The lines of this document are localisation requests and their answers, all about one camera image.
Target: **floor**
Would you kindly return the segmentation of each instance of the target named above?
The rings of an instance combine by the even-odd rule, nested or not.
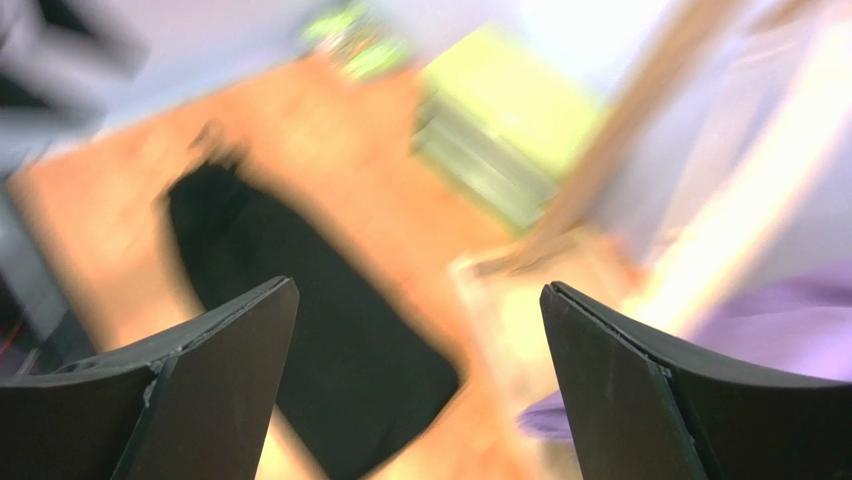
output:
[[[494,269],[505,248],[462,255],[451,265],[501,405],[512,416],[559,388],[539,306],[542,287],[559,280],[618,308],[636,286],[617,247],[593,225],[549,243],[549,254],[526,268]],[[516,451],[526,455],[536,480],[582,478],[570,445],[525,437]]]
[[[209,120],[251,145],[246,178],[295,202],[467,380],[433,427],[376,479],[525,479],[509,419],[475,347],[447,265],[505,244],[494,220],[408,155],[412,73],[347,84],[316,58],[280,67],[10,180],[10,190],[101,349],[200,312],[177,269],[161,195],[191,169]],[[258,479],[315,479],[274,414]]]

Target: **black mat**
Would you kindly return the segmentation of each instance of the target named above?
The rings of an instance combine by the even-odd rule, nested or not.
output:
[[[852,384],[720,355],[559,282],[541,309],[584,479],[852,478]]]
[[[204,165],[169,192],[181,260],[205,308],[270,278],[299,288],[278,406],[332,480],[367,474],[458,389],[453,366],[298,214]]]

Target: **orange floor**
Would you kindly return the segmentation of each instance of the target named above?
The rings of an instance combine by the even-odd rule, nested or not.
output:
[[[527,478],[448,279],[448,262],[507,233],[408,155],[411,74],[354,88],[303,60],[38,164],[10,181],[90,334],[125,345],[199,313],[178,273],[162,193],[192,168],[209,120],[251,144],[242,172],[296,202],[418,331],[468,375],[381,479]],[[258,478],[322,478],[273,416]]]

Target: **green object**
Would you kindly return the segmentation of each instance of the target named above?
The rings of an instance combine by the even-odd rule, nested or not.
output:
[[[492,27],[422,72],[415,146],[519,232],[530,228],[606,109]]]
[[[351,2],[323,14],[304,28],[302,36],[324,50],[353,80],[394,71],[411,58],[405,42],[388,36],[362,2]]]
[[[493,27],[470,34],[424,70],[426,82],[522,152],[563,178],[597,131],[602,102]]]

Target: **purple fabric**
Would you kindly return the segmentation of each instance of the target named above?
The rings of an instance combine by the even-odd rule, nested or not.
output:
[[[787,372],[852,382],[852,261],[788,278],[713,311],[689,340]],[[532,436],[571,441],[557,391],[519,417]]]
[[[6,341],[5,339],[0,340],[0,348],[3,349],[2,354],[0,354],[0,378],[3,377],[11,377],[18,373],[21,366],[27,360],[28,350],[20,349],[14,345],[10,345],[7,347],[3,347],[2,342]]]

